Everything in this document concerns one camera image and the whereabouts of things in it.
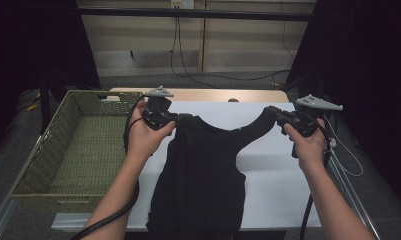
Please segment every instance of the wicker basket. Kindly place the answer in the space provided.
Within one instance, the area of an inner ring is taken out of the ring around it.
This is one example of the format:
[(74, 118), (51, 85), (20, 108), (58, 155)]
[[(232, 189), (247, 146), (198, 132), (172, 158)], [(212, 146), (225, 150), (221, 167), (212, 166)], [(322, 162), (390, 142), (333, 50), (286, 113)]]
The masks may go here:
[(11, 197), (39, 211), (92, 212), (125, 157), (124, 125), (141, 95), (69, 91)]

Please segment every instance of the clothing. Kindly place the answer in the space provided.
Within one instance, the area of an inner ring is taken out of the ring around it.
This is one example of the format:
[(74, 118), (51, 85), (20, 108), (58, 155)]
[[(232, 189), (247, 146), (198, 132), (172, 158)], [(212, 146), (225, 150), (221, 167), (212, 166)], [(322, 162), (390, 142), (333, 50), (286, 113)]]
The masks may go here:
[(151, 202), (147, 228), (152, 239), (235, 235), (243, 218), (246, 179), (237, 169), (237, 154), (274, 124), (266, 110), (234, 130), (213, 127), (198, 116), (178, 123)]

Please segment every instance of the table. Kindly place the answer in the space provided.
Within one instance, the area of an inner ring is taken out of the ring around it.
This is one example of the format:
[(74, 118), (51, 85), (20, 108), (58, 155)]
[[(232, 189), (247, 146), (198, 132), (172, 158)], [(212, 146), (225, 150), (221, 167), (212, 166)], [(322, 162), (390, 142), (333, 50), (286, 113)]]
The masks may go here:
[[(151, 89), (115, 88), (112, 91), (148, 92)], [(188, 112), (210, 125), (222, 129), (245, 126), (259, 116), (264, 107), (273, 105), (292, 111), (294, 107), (281, 91), (167, 89), (175, 97), (169, 111)], [(231, 98), (238, 103), (229, 103)], [(173, 135), (163, 140), (159, 149), (147, 161), (141, 175), (140, 195), (131, 210), (128, 231), (146, 231), (150, 200), (160, 172), (165, 164), (167, 144)], [(298, 162), (291, 157), (292, 143), (281, 134), (277, 125), (260, 139), (245, 147), (237, 156), (237, 167), (246, 175), (246, 200), (241, 230), (276, 230), (300, 227), (309, 197), (309, 188)], [(52, 228), (64, 231), (80, 230), (89, 213), (58, 213)], [(320, 227), (313, 208), (310, 227)]]
[[(151, 88), (112, 88), (114, 92), (148, 92)], [(230, 89), (183, 89), (167, 88), (174, 94), (171, 101), (211, 101), (228, 102), (237, 99), (240, 102), (278, 102), (288, 103), (287, 95), (277, 90), (230, 90)]]

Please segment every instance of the forearm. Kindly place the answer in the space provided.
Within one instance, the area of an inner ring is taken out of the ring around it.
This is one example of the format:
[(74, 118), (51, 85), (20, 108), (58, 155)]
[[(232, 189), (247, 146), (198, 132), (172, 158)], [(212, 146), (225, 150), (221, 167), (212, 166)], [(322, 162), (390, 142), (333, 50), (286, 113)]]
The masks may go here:
[(328, 239), (374, 239), (344, 200), (323, 167), (304, 172)]
[[(132, 198), (135, 186), (146, 159), (134, 155), (127, 156), (114, 182), (97, 205), (85, 227), (88, 227), (120, 210)], [(107, 224), (84, 239), (123, 239), (128, 214)]]

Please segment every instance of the handheld controller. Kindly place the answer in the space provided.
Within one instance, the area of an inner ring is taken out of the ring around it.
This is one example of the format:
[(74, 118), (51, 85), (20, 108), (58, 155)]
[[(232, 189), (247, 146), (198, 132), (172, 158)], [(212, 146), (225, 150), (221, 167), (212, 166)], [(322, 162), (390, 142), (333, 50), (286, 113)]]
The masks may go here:
[(171, 113), (168, 111), (172, 102), (166, 97), (173, 97), (173, 94), (166, 89), (160, 87), (146, 93), (149, 97), (147, 107), (144, 109), (142, 116), (144, 122), (153, 130), (157, 131), (171, 121), (181, 122), (192, 117), (188, 113)]
[[(299, 111), (288, 112), (281, 110), (274, 106), (268, 106), (266, 108), (268, 112), (275, 117), (277, 125), (281, 127), (281, 133), (287, 135), (284, 131), (284, 124), (289, 123), (296, 129), (303, 137), (310, 137), (316, 130), (317, 126), (312, 121), (310, 117)], [(297, 158), (295, 146), (293, 145), (293, 150), (291, 156)]]
[[(310, 137), (317, 128), (314, 120), (322, 117), (325, 110), (343, 110), (342, 105), (335, 105), (312, 95), (297, 99), (296, 104), (298, 105), (297, 110), (293, 112), (284, 111), (274, 106), (267, 107), (268, 112), (275, 117), (278, 126), (282, 128), (281, 133), (284, 135), (287, 135), (284, 131), (284, 124), (289, 123), (303, 137)], [(294, 146), (291, 155), (297, 158)]]

